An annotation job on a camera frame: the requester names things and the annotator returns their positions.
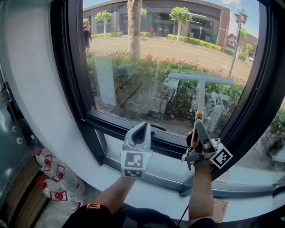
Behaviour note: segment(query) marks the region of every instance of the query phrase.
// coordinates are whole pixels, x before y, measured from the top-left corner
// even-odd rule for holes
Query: clear water bottle
[[[52,155],[47,155],[44,160],[44,164],[45,166],[43,166],[40,170],[54,180],[63,189],[67,189],[78,195],[82,195],[84,193],[84,182],[60,160],[56,159]]]
[[[46,179],[40,183],[40,187],[45,196],[51,201],[60,203],[66,209],[76,211],[83,205],[83,200],[71,191],[64,191],[56,182]]]
[[[40,166],[44,167],[45,166],[45,158],[46,156],[52,156],[52,153],[47,149],[47,148],[43,148],[40,149],[38,146],[34,146],[32,148],[32,152],[36,157],[37,162],[39,163]]]

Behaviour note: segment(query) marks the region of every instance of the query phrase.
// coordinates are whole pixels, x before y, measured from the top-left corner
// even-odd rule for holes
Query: cardboard piece
[[[224,219],[224,215],[226,213],[228,207],[228,202],[224,202],[218,199],[214,199],[214,214],[213,220],[216,223],[222,223]]]

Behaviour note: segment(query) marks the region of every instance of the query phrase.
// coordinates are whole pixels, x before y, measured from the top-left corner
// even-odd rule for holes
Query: street
[[[172,59],[175,57],[176,60],[196,61],[200,65],[218,70],[222,69],[226,73],[228,73],[232,63],[232,57],[220,51],[176,42],[167,38],[146,38],[141,40],[140,44],[141,55],[150,54],[155,58]],[[93,50],[104,52],[127,50],[127,36],[93,39],[90,47]],[[247,81],[251,67],[252,63],[248,60],[243,62],[240,59],[236,59],[232,76]]]

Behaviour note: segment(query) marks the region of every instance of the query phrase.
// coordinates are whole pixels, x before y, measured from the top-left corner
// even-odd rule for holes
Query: white wall
[[[80,178],[103,191],[121,173],[98,166],[71,115],[56,72],[46,0],[7,0],[0,9],[0,62],[3,74],[34,134]],[[224,221],[267,213],[285,204],[285,194],[232,199]],[[180,219],[189,197],[137,181],[126,199],[135,207]]]

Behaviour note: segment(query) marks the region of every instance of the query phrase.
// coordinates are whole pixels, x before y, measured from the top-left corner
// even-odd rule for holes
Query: blue sky
[[[206,0],[207,2],[212,2],[217,5],[227,7],[231,10],[231,19],[229,32],[236,34],[236,20],[235,12],[239,9],[246,9],[248,14],[248,20],[244,27],[247,31],[255,37],[258,37],[259,30],[259,3],[257,0]],[[95,5],[101,2],[106,2],[106,0],[83,0],[83,8]]]

